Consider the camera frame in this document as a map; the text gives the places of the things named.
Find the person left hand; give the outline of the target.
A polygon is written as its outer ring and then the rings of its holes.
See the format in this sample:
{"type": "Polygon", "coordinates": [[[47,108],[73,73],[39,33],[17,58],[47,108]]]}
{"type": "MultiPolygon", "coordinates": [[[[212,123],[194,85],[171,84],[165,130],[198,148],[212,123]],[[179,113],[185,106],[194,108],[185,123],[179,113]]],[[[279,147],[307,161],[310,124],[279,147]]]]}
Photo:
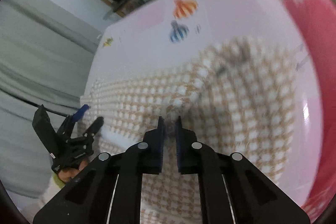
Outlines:
{"type": "Polygon", "coordinates": [[[74,177],[76,177],[87,165],[89,164],[88,159],[84,159],[79,164],[78,168],[65,168],[58,173],[58,178],[64,182],[70,182],[74,177]]]}

